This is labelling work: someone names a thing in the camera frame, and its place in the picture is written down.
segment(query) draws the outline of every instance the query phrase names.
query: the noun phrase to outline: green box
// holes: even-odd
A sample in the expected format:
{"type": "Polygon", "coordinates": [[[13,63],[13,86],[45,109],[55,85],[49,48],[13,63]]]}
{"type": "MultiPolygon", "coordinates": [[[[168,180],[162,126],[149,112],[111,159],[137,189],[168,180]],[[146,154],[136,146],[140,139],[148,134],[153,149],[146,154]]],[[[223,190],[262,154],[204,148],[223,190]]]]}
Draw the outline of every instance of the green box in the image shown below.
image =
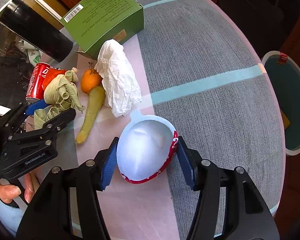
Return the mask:
{"type": "Polygon", "coordinates": [[[62,19],[82,51],[97,59],[103,43],[123,44],[144,28],[143,7],[134,0],[81,0],[62,19]]]}

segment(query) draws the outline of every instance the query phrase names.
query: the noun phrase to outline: crumpled tissue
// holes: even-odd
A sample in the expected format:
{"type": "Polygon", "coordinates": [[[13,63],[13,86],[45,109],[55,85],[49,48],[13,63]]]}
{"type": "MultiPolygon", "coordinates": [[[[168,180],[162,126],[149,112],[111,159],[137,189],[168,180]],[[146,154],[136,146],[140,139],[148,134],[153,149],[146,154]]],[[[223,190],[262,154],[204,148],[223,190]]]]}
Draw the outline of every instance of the crumpled tissue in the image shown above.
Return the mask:
{"type": "Polygon", "coordinates": [[[117,41],[109,40],[102,45],[94,69],[103,78],[106,100],[115,117],[126,115],[134,104],[142,102],[132,66],[117,41]]]}

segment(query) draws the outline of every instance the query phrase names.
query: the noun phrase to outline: white barcode label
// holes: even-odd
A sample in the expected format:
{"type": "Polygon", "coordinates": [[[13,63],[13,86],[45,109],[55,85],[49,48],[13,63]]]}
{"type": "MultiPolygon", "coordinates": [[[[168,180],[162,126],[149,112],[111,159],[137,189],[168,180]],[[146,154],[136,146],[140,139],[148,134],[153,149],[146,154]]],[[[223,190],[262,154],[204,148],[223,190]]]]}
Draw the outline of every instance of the white barcode label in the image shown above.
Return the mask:
{"type": "Polygon", "coordinates": [[[78,4],[77,7],[75,7],[71,12],[68,13],[68,15],[65,17],[66,23],[68,23],[78,12],[81,11],[83,6],[81,4],[78,4]]]}

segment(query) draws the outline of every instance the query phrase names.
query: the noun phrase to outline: orange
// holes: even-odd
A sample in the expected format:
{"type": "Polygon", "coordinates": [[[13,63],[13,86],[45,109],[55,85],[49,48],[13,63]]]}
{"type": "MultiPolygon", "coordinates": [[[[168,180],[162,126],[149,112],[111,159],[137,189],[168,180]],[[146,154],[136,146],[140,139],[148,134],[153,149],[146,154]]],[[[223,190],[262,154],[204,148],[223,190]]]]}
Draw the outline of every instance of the orange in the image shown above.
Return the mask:
{"type": "Polygon", "coordinates": [[[87,69],[81,78],[81,90],[82,92],[89,94],[91,89],[98,86],[101,83],[102,77],[98,72],[93,69],[87,69]]]}

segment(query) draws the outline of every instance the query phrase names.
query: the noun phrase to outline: human hand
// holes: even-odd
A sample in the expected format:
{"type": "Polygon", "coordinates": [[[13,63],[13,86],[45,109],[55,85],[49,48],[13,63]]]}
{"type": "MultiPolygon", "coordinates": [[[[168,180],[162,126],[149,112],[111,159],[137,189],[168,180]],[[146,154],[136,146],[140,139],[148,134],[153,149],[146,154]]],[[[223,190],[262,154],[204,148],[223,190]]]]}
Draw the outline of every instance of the human hand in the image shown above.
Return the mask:
{"type": "MultiPolygon", "coordinates": [[[[25,176],[25,200],[30,203],[34,196],[34,186],[31,179],[30,173],[27,173],[25,176]]],[[[19,196],[21,194],[21,190],[19,187],[8,184],[8,185],[1,185],[0,184],[0,199],[9,204],[12,202],[12,199],[19,196]]]]}

